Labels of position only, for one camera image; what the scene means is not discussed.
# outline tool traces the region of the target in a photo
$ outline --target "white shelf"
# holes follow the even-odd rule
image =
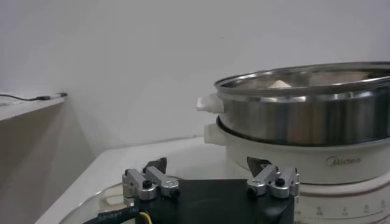
[[[0,121],[10,119],[22,114],[30,113],[32,111],[40,110],[45,107],[50,107],[56,104],[63,103],[64,98],[56,98],[45,101],[23,102],[21,104],[1,106],[0,107]]]

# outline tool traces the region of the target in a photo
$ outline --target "white cooker base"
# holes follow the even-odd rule
[[[248,156],[280,167],[296,167],[303,183],[356,183],[390,170],[389,140],[339,147],[294,147],[238,138],[211,124],[205,127],[205,142],[226,146],[227,156],[246,169]]]

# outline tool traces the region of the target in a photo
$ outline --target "glass surface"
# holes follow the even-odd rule
[[[71,211],[60,224],[82,224],[98,216],[100,212],[113,211],[124,208],[122,184],[116,184],[87,199],[73,211]]]

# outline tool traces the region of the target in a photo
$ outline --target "black cable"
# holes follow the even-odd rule
[[[0,94],[0,97],[10,97],[22,101],[36,101],[36,100],[51,100],[58,97],[66,97],[67,95],[68,95],[67,93],[58,93],[55,96],[37,96],[35,98],[26,99],[26,98],[21,98],[13,95],[8,95],[8,94]]]

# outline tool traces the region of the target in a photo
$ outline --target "white plastic handle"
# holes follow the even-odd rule
[[[226,146],[226,136],[216,124],[209,124],[205,126],[204,142],[206,144]]]
[[[196,109],[199,111],[207,111],[213,114],[220,114],[225,110],[223,101],[217,96],[216,93],[210,94],[206,97],[198,98]]]

